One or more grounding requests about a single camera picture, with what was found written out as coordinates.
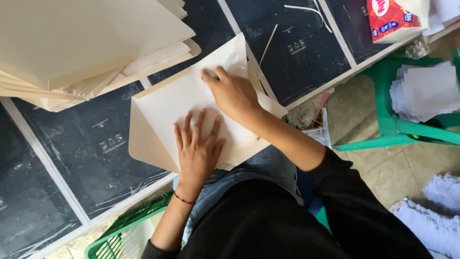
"hand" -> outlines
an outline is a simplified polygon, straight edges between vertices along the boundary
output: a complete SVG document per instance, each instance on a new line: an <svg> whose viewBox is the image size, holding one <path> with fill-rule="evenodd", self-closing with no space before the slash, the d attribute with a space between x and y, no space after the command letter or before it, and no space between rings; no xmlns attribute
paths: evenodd
<svg viewBox="0 0 460 259"><path fill-rule="evenodd" d="M249 119L246 115L262 109L257 101L257 94L251 82L241 77L230 77L225 69L218 66L215 70L219 80L206 70L201 70L201 77L211 89L216 104L228 117L242 123Z"/></svg>
<svg viewBox="0 0 460 259"><path fill-rule="evenodd" d="M187 113L182 129L177 123L174 124L180 166L180 179L176 194L190 203L198 199L201 189L216 167L226 141L225 139L216 141L222 121L220 116L216 117L209 137L207 139L201 138L201 126L206 116L205 108L200 112L193 132L190 134L192 115L192 112Z"/></svg>

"tissue package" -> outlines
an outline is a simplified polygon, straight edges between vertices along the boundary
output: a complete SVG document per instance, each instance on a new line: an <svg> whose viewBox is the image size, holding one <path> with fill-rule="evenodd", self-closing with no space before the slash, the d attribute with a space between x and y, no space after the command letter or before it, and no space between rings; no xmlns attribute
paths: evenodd
<svg viewBox="0 0 460 259"><path fill-rule="evenodd" d="M416 15L404 10L394 0L367 0L374 43L394 43L421 32Z"/></svg>

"table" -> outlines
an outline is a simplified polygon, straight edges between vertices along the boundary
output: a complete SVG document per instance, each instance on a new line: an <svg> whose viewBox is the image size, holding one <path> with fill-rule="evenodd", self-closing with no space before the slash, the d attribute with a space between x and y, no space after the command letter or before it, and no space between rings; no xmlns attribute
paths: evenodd
<svg viewBox="0 0 460 259"><path fill-rule="evenodd" d="M177 174L128 154L130 98L237 33L267 94L289 110L405 43L372 44L365 0L318 3L332 33L319 15L284 7L315 8L313 0L188 0L184 22L199 56L58 113L1 98L0 145L9 150L0 160L3 257L42 258L171 181Z"/></svg>

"bracelet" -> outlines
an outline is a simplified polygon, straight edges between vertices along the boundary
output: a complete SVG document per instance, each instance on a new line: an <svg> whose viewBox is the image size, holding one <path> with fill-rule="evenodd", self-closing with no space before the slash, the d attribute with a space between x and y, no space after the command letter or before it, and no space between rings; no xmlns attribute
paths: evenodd
<svg viewBox="0 0 460 259"><path fill-rule="evenodd" d="M186 200L180 198L180 197L176 194L176 191L174 191L174 196L176 196L176 198L178 198L181 202L186 203L186 204L188 204L188 205L192 205L192 206L193 206L193 205L196 204L195 202L188 202L188 201L186 201Z"/></svg>

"jeans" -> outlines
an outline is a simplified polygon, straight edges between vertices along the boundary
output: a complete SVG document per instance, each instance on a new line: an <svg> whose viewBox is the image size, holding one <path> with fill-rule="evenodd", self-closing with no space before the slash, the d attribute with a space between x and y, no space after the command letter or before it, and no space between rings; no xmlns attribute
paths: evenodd
<svg viewBox="0 0 460 259"><path fill-rule="evenodd" d="M172 188L176 190L180 177L176 177ZM303 200L296 195L297 167L276 147L270 145L231 171L215 169L201 190L185 225L183 240L188 241L192 230L200 218L224 193L235 184L249 180L268 180L290 192L303 206Z"/></svg>

